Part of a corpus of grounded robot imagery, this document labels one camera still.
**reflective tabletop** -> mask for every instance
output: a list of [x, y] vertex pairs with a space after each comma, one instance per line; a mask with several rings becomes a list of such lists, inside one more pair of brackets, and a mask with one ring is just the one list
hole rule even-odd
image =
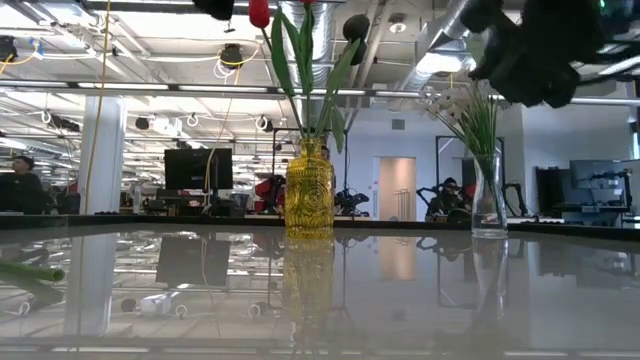
[[633, 243], [142, 224], [0, 239], [1, 359], [640, 358]]

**tulip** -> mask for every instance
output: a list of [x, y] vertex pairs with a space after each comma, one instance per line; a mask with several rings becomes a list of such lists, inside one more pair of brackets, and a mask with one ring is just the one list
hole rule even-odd
[[258, 29], [269, 26], [269, 0], [249, 0], [249, 21]]

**white pillar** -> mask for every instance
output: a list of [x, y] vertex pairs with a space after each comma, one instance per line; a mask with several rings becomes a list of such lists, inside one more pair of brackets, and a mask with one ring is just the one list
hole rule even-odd
[[[98, 124], [98, 103], [97, 97], [87, 97], [84, 110], [78, 192], [82, 196], [80, 214], [85, 215], [100, 211], [118, 211], [120, 204], [127, 110], [124, 99], [105, 97], [102, 100], [102, 114]], [[98, 136], [94, 139], [96, 126]], [[94, 141], [93, 166], [89, 182]]]
[[[78, 191], [82, 196], [80, 214], [118, 211], [120, 204], [127, 110], [123, 99], [106, 97], [102, 101], [101, 120], [98, 124], [98, 103], [97, 97], [87, 97], [85, 104], [78, 177]], [[96, 126], [98, 132], [94, 139]], [[89, 183], [89, 162], [94, 141]], [[99, 336], [107, 331], [111, 315], [116, 242], [116, 234], [72, 239], [72, 260], [65, 304], [65, 335]]]

